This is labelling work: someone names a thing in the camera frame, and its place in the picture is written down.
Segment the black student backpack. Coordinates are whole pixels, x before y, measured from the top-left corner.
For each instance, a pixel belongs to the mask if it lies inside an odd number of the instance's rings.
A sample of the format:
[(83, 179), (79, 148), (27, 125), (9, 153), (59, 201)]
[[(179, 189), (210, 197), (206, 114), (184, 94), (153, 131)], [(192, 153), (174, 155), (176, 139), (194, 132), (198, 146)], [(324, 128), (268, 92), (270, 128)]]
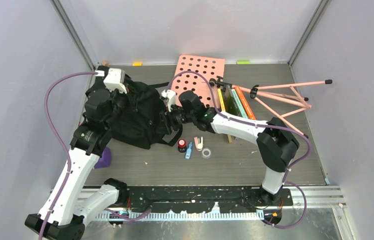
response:
[(152, 144), (172, 147), (177, 143), (182, 128), (170, 141), (163, 139), (167, 133), (160, 133), (160, 113), (167, 108), (156, 88), (167, 86), (166, 82), (148, 85), (133, 81), (126, 75), (124, 85), (128, 90), (128, 107), (122, 114), (110, 114), (110, 94), (103, 79), (99, 77), (86, 91), (84, 121), (74, 133), (72, 148), (99, 154), (110, 139), (147, 150)]

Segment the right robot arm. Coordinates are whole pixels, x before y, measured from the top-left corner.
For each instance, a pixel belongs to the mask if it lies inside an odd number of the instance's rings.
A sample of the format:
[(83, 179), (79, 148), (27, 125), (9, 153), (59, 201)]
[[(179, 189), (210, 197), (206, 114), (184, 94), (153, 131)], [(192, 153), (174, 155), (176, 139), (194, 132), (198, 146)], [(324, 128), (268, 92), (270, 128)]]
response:
[(191, 90), (177, 95), (167, 89), (160, 98), (167, 107), (160, 115), (166, 134), (192, 123), (201, 131), (231, 135), (256, 145), (266, 166), (258, 198), (264, 205), (273, 205), (280, 199), (284, 174), (299, 148), (291, 130), (281, 120), (275, 117), (269, 122), (250, 120), (206, 107)]

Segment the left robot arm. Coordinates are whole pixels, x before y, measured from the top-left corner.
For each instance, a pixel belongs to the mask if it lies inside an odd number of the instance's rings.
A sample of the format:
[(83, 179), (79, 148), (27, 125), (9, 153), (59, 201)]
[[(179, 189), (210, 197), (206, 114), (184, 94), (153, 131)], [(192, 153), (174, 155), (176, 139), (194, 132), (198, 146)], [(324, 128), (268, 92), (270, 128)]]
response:
[(77, 203), (88, 175), (102, 157), (111, 139), (111, 123), (125, 111), (127, 93), (106, 88), (87, 96), (84, 121), (77, 127), (69, 147), (63, 147), (67, 162), (51, 195), (39, 213), (30, 214), (25, 225), (39, 239), (79, 240), (86, 226), (110, 205), (127, 203), (127, 185), (109, 178), (81, 203)]

